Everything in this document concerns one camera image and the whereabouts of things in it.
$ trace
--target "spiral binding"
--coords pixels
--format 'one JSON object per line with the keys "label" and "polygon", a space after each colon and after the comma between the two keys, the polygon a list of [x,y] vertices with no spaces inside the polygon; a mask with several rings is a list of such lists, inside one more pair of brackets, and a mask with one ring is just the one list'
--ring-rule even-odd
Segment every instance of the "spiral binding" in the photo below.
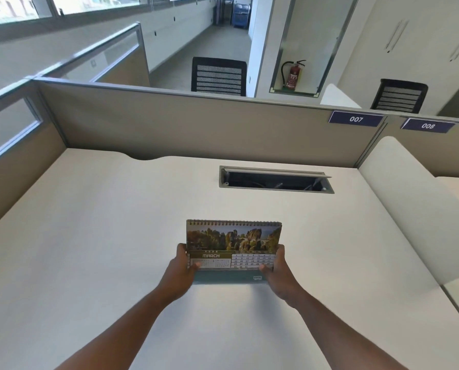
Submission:
{"label": "spiral binding", "polygon": [[187,226],[282,226],[281,222],[250,222],[245,220],[187,219]]}

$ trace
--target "number sign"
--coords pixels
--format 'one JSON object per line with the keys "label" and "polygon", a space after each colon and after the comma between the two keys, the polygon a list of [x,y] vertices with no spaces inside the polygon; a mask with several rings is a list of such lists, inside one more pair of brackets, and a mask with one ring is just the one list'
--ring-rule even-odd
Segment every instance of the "number sign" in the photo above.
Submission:
{"label": "number sign", "polygon": [[383,115],[378,114],[348,113],[345,111],[335,110],[332,112],[331,118],[329,119],[329,123],[377,127],[381,123],[383,118]]}
{"label": "number sign", "polygon": [[430,121],[427,119],[408,118],[401,127],[403,130],[437,132],[439,134],[446,134],[455,123]]}

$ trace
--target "blue bin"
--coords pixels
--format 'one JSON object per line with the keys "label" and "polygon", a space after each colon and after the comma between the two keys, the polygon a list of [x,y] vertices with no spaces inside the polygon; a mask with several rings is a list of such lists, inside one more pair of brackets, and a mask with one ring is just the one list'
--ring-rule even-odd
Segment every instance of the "blue bin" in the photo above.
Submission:
{"label": "blue bin", "polygon": [[243,27],[248,25],[248,18],[250,17],[250,5],[235,4],[233,7],[233,26]]}

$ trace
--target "hand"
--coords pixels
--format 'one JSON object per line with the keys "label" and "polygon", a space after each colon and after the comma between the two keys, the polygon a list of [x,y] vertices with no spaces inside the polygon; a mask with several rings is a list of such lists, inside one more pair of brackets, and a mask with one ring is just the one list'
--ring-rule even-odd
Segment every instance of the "hand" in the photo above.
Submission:
{"label": "hand", "polygon": [[306,292],[296,281],[284,259],[284,245],[279,244],[274,259],[274,270],[265,265],[260,265],[259,270],[267,279],[270,289],[276,296],[286,301],[289,306],[296,308],[298,299]]}
{"label": "hand", "polygon": [[185,244],[178,244],[176,257],[172,259],[159,281],[155,291],[159,292],[165,305],[182,297],[194,282],[194,275],[200,268],[200,262],[187,268],[187,249]]}

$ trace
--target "person's left hand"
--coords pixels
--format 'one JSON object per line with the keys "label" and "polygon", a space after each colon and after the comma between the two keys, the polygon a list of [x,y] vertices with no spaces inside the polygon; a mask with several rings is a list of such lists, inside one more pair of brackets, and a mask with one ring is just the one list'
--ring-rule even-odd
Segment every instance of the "person's left hand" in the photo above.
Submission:
{"label": "person's left hand", "polygon": [[178,244],[176,257],[172,259],[161,278],[156,291],[162,301],[169,305],[182,297],[194,282],[194,275],[200,268],[200,262],[187,268],[187,249],[185,244]]}

